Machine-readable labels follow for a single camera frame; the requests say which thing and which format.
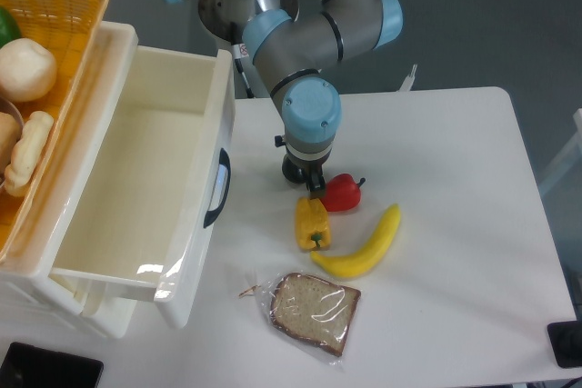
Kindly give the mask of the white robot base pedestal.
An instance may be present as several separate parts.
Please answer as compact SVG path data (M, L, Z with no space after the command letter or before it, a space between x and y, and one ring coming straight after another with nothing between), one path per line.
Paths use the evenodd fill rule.
M198 14L203 27L215 40L216 47L233 57L237 98L268 98L259 73L243 42L248 21L271 9L283 9L296 19L298 0L198 0Z

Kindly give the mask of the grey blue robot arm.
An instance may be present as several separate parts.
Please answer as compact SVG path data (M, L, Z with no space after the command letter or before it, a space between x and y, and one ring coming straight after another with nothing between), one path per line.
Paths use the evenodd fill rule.
M198 13L218 43L243 56L239 73L255 72L247 92L265 92L276 106L285 178L317 198L326 192L323 165L342 119L339 94L320 73L395 40L403 14L398 0L321 0L319 14L299 19L294 2L199 0Z

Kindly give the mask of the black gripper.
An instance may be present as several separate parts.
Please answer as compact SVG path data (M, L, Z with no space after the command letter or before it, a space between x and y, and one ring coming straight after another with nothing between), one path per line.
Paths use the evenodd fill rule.
M327 156L317 160L301 160L296 156L285 156L286 167L291 174L306 174L306 188L311 199L322 198L326 195L326 180L323 174L323 165Z

